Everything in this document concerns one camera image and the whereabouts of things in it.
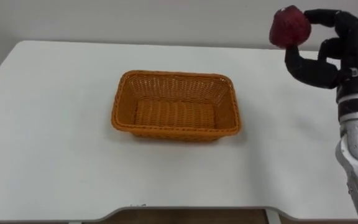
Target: orange wicker basket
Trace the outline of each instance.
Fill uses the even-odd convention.
[[[133,70],[118,86],[111,124],[138,137],[213,141],[241,128],[224,75]]]

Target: red object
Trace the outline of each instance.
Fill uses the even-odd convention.
[[[276,12],[270,28],[270,43],[285,49],[301,45],[310,36],[311,24],[296,6],[288,6]]]

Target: white table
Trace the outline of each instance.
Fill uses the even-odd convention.
[[[297,82],[283,58],[281,50],[17,44],[0,67],[0,221],[97,220],[135,206],[357,219],[334,156],[334,91]],[[242,132],[190,144],[116,131],[112,101],[133,69],[227,75]]]

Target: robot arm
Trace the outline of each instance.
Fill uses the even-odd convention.
[[[336,88],[341,140],[336,158],[347,174],[349,194],[358,213],[358,18],[332,9],[305,11],[312,24],[334,27],[336,38],[325,40],[318,59],[300,56],[298,47],[288,47],[285,64],[300,82],[320,88]],[[341,69],[326,61],[341,60]]]

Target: floor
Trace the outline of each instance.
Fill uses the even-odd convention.
[[[280,217],[280,221],[281,224],[358,224],[358,222],[296,222],[284,217]],[[52,223],[27,223],[27,224],[52,224]],[[96,222],[96,224],[279,224],[279,223],[269,223],[264,210],[142,209],[142,210],[124,210],[114,214],[113,216],[101,222]]]

